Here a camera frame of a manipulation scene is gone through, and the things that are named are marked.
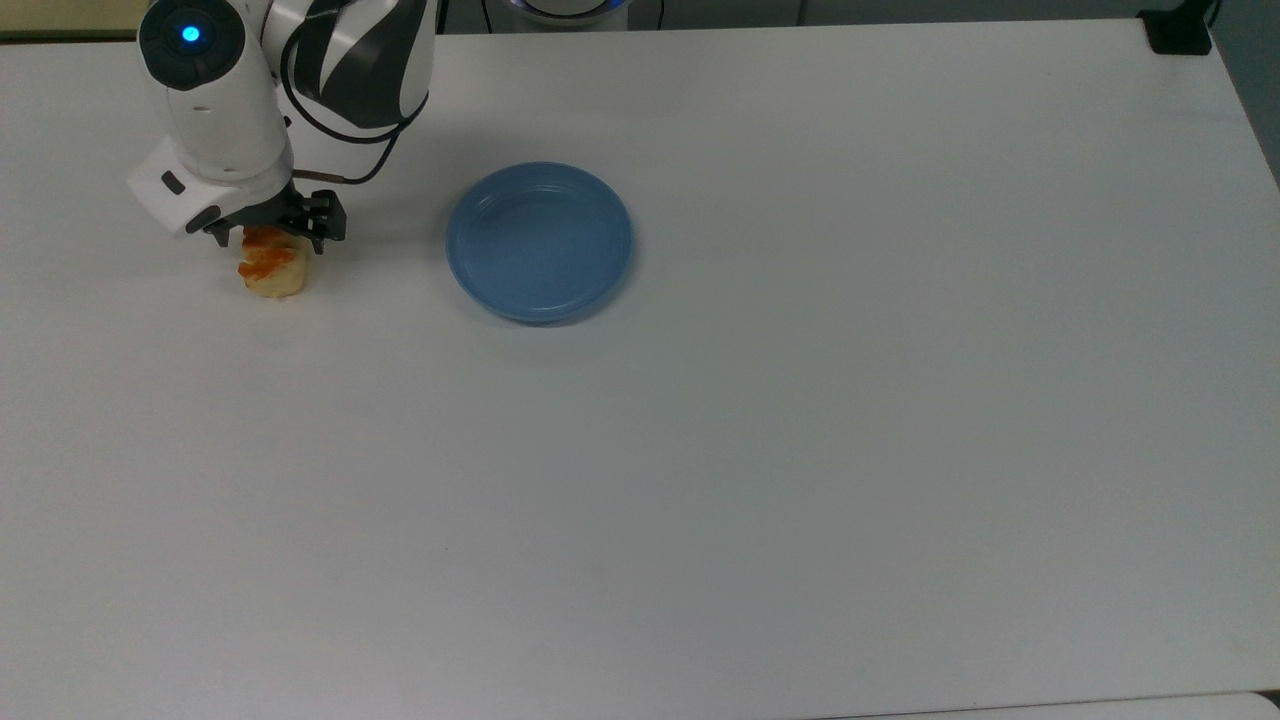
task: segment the bread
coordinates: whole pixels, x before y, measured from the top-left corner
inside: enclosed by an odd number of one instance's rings
[[[302,238],[273,227],[244,228],[239,274],[244,287],[262,297],[284,297],[302,290],[307,254]]]

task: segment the black cable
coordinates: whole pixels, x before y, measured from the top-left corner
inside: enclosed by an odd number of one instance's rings
[[[364,184],[374,179],[374,176],[378,174],[378,170],[383,169],[383,165],[387,164],[387,158],[390,158],[392,149],[396,147],[397,140],[399,140],[398,132],[393,135],[390,140],[387,141],[387,147],[383,147],[383,155],[378,158],[378,163],[374,164],[372,170],[369,170],[367,173],[365,173],[358,178],[342,178],[342,184]]]
[[[440,0],[440,9],[435,13],[435,35],[444,35],[444,19],[449,15],[449,0]]]

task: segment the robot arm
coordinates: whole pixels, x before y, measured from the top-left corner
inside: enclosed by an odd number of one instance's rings
[[[293,90],[390,143],[426,101],[436,0],[159,0],[138,29],[147,94],[166,136],[129,187],[179,237],[225,246],[234,225],[342,240],[337,193],[303,197],[275,95]]]

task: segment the white table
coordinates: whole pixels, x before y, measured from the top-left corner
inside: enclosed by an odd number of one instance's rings
[[[1280,193],[1129,20],[444,37],[264,301],[123,178],[129,46],[0,49],[0,717],[773,720],[1280,687]],[[294,124],[298,165],[371,161]],[[639,258],[476,307],[582,167]]]

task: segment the gray floor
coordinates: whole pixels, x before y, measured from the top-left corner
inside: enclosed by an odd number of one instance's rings
[[[452,0],[445,32],[485,32],[480,3]],[[663,0],[635,0],[631,29],[653,29]],[[504,0],[488,0],[494,32],[511,23]],[[663,29],[1062,18],[1132,18],[1176,0],[666,0]],[[1224,0],[1213,27],[1253,132],[1280,183],[1280,0]]]

